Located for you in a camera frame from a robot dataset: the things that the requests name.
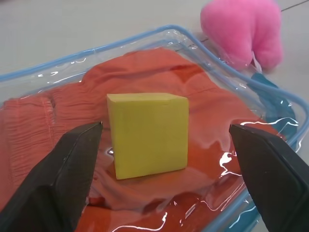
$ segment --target orange fabric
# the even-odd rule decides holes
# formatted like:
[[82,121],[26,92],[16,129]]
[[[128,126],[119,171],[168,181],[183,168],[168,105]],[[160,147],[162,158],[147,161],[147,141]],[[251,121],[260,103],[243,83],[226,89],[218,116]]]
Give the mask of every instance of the orange fabric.
[[[188,167],[117,181],[113,158],[107,154],[111,136],[106,94],[138,92],[189,99]],[[198,231],[243,188],[229,125],[258,120],[236,95],[217,87],[199,66],[177,53],[159,48],[126,54],[93,67],[80,83],[4,103],[0,209],[65,132],[102,121],[105,129],[89,193],[96,207],[85,209],[76,231],[137,231],[132,225]],[[254,126],[276,133],[268,125]]]

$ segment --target sponge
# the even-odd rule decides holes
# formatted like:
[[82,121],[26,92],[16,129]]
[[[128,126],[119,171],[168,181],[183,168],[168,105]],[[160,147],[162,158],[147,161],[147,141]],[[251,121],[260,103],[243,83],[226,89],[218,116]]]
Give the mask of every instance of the sponge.
[[183,169],[188,99],[168,93],[108,94],[117,179]]

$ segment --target yellow cube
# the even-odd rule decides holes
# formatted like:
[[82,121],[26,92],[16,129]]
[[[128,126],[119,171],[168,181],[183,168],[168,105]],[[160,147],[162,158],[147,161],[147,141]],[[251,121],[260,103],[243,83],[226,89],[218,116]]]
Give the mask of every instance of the yellow cube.
[[168,93],[108,94],[117,179],[183,169],[189,103]]

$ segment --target pink fluffy toy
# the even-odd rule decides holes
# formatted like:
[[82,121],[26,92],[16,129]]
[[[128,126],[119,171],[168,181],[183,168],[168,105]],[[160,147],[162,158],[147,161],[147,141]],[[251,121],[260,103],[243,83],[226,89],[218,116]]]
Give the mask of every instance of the pink fluffy toy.
[[274,0],[213,0],[201,11],[201,26],[221,59],[238,70],[253,54],[264,69],[282,61],[281,11]]

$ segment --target blue plastic edge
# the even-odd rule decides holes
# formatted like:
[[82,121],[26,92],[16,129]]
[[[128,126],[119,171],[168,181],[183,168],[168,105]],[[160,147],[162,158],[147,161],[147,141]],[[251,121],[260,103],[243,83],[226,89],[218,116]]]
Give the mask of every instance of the blue plastic edge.
[[[11,72],[8,74],[3,74],[0,75],[0,82],[2,81],[6,81],[6,80],[11,80],[11,79],[15,79],[18,77],[21,77],[23,75],[27,75],[27,74],[32,74],[41,70],[45,70],[48,68],[52,68],[56,65],[62,64],[64,62],[69,62],[71,60],[74,59],[79,59],[81,57],[85,57],[85,56],[89,56],[91,54],[93,54],[94,52],[102,52],[102,51],[107,51],[119,46],[123,46],[125,44],[134,42],[135,40],[140,40],[142,38],[163,32],[165,30],[177,30],[178,32],[180,32],[181,34],[187,36],[196,46],[198,46],[207,56],[209,56],[211,58],[211,60],[216,63],[220,68],[224,69],[226,72],[238,77],[240,80],[247,82],[248,84],[252,84],[255,85],[258,88],[264,89],[266,91],[272,91],[273,93],[277,93],[279,95],[282,95],[286,98],[289,98],[290,100],[294,101],[295,103],[299,104],[305,114],[306,114],[306,119],[304,121],[303,126],[299,129],[299,131],[287,142],[289,145],[292,145],[293,143],[295,143],[298,138],[300,138],[301,136],[303,136],[306,132],[307,129],[309,127],[309,104],[307,104],[302,98],[298,97],[297,95],[294,95],[292,93],[289,93],[288,91],[282,90],[282,89],[278,89],[278,88],[274,88],[271,86],[267,86],[265,84],[259,83],[255,80],[252,80],[251,78],[247,77],[246,75],[236,71],[235,69],[231,68],[230,66],[228,66],[227,64],[223,63],[220,59],[218,59],[211,51],[209,51],[203,44],[201,41],[199,41],[193,34],[191,34],[190,32],[188,32],[186,29],[184,29],[183,27],[177,26],[177,25],[166,25],[166,26],[162,26],[159,27],[155,30],[152,31],[147,31],[135,36],[132,36],[130,38],[124,39],[124,40],[120,40],[118,42],[114,42],[111,43],[109,45],[104,45],[101,47],[97,47],[94,49],[89,49],[89,50],[84,50],[72,55],[68,55],[65,56],[63,58],[59,58],[56,59],[54,61],[50,61],[47,63],[43,63],[40,65],[37,65],[35,67],[32,68],[28,68],[28,69],[23,69],[20,71],[16,71],[16,72]],[[243,201],[249,196],[249,193],[247,190],[244,190],[230,205],[228,208],[226,208],[214,221],[212,221],[211,224],[209,224],[203,231],[211,231],[211,232],[216,232],[219,230],[220,226],[224,223],[224,221],[226,221],[227,219],[229,219],[230,215],[237,210],[238,207],[240,207],[240,205],[243,203]]]

